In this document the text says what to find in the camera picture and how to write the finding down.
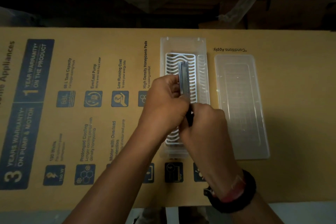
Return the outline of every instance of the translucent plastic lid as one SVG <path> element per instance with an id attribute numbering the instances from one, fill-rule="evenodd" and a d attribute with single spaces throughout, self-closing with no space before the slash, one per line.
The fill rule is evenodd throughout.
<path id="1" fill-rule="evenodd" d="M 253 56 L 217 55 L 215 65 L 219 107 L 225 112 L 235 158 L 269 158 Z"/>

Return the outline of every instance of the blue banner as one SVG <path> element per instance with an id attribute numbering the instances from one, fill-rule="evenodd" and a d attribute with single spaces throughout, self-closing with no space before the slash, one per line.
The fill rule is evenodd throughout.
<path id="1" fill-rule="evenodd" d="M 53 39 L 27 40 L 0 158 L 0 190 L 28 188 L 53 46 Z"/>

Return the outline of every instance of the hand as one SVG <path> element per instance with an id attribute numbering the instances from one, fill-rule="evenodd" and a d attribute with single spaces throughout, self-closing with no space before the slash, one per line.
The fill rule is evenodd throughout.
<path id="1" fill-rule="evenodd" d="M 177 128 L 189 108 L 189 101 L 180 96 L 178 75 L 166 75 L 153 81 L 146 97 L 139 126 L 153 130 L 161 142 Z"/>
<path id="2" fill-rule="evenodd" d="M 192 104 L 194 122 L 180 125 L 180 138 L 216 196 L 223 198 L 243 178 L 229 137 L 225 113 L 207 104 Z"/>

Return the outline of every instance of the blue label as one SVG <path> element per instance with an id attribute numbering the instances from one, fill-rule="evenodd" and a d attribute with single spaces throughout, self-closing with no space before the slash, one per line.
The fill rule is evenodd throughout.
<path id="1" fill-rule="evenodd" d="M 115 90 L 112 91 L 112 107 L 128 107 L 128 96 L 129 92 L 127 90 Z"/>
<path id="2" fill-rule="evenodd" d="M 63 184 L 65 165 L 48 165 L 45 167 L 43 185 L 60 186 Z"/>
<path id="3" fill-rule="evenodd" d="M 73 107 L 75 105 L 76 91 L 60 90 L 57 94 L 56 107 Z"/>
<path id="4" fill-rule="evenodd" d="M 145 179 L 142 183 L 153 183 L 154 182 L 154 163 L 149 165 L 149 168 L 146 172 Z"/>
<path id="5" fill-rule="evenodd" d="M 53 39 L 28 39 L 0 158 L 0 190 L 28 188 Z"/>
<path id="6" fill-rule="evenodd" d="M 53 39 L 28 39 L 14 102 L 43 102 L 47 87 Z"/>
<path id="7" fill-rule="evenodd" d="M 103 92 L 101 90 L 87 90 L 85 92 L 84 107 L 101 107 Z"/>
<path id="8" fill-rule="evenodd" d="M 194 163 L 194 181 L 205 182 L 203 175 L 201 174 L 195 163 Z"/>
<path id="9" fill-rule="evenodd" d="M 183 163 L 165 163 L 165 182 L 183 182 Z"/>
<path id="10" fill-rule="evenodd" d="M 147 90 L 141 90 L 138 93 L 138 106 L 144 107 L 146 103 L 146 97 L 147 97 Z"/>
<path id="11" fill-rule="evenodd" d="M 75 185 L 91 185 L 95 181 L 96 165 L 80 164 L 76 166 Z"/>

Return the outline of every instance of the blue icon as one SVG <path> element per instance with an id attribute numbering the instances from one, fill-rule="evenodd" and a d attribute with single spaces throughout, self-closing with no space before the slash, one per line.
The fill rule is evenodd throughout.
<path id="1" fill-rule="evenodd" d="M 165 182 L 183 182 L 183 163 L 165 163 Z"/>
<path id="2" fill-rule="evenodd" d="M 101 107 L 103 91 L 87 90 L 85 92 L 84 107 Z"/>
<path id="3" fill-rule="evenodd" d="M 45 167 L 43 185 L 59 186 L 63 184 L 65 165 L 47 165 Z"/>
<path id="4" fill-rule="evenodd" d="M 194 163 L 194 181 L 195 182 L 205 182 L 205 179 L 202 173 L 199 171 L 195 163 Z"/>
<path id="5" fill-rule="evenodd" d="M 146 172 L 145 179 L 142 183 L 153 183 L 154 182 L 154 163 L 149 165 L 149 168 Z"/>
<path id="6" fill-rule="evenodd" d="M 138 106 L 144 107 L 146 103 L 147 90 L 141 90 L 138 94 Z"/>
<path id="7" fill-rule="evenodd" d="M 60 90 L 57 94 L 56 107 L 73 107 L 75 104 L 76 91 Z"/>
<path id="8" fill-rule="evenodd" d="M 95 181 L 96 165 L 80 164 L 76 166 L 75 185 L 91 185 Z"/>
<path id="9" fill-rule="evenodd" d="M 112 107 L 128 107 L 128 96 L 129 92 L 127 90 L 114 90 L 112 91 Z"/>

